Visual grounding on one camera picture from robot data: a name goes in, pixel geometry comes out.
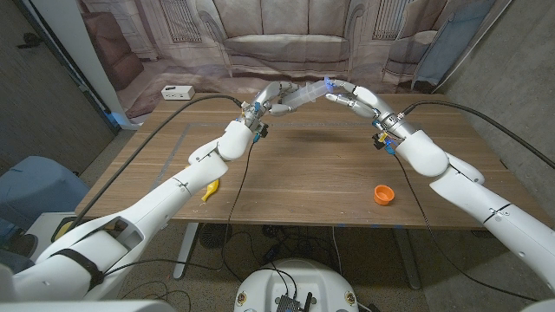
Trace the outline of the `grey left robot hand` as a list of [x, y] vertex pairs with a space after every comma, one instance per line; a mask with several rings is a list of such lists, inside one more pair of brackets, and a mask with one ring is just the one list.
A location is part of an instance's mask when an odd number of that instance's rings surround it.
[[283, 98], [287, 94], [299, 89], [299, 86], [290, 81], [273, 81], [262, 89], [251, 102], [242, 105], [242, 122], [253, 132], [260, 124], [260, 119], [271, 109], [271, 101]]

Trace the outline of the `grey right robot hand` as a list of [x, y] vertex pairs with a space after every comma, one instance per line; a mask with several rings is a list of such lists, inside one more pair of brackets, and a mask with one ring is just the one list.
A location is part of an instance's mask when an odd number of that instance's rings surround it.
[[406, 139], [416, 132], [416, 129], [382, 98], [372, 91], [342, 80], [331, 80], [329, 85], [333, 89], [341, 89], [342, 93], [327, 93], [325, 98], [349, 107], [355, 114], [370, 118], [376, 122], [379, 130], [385, 131], [398, 139]]

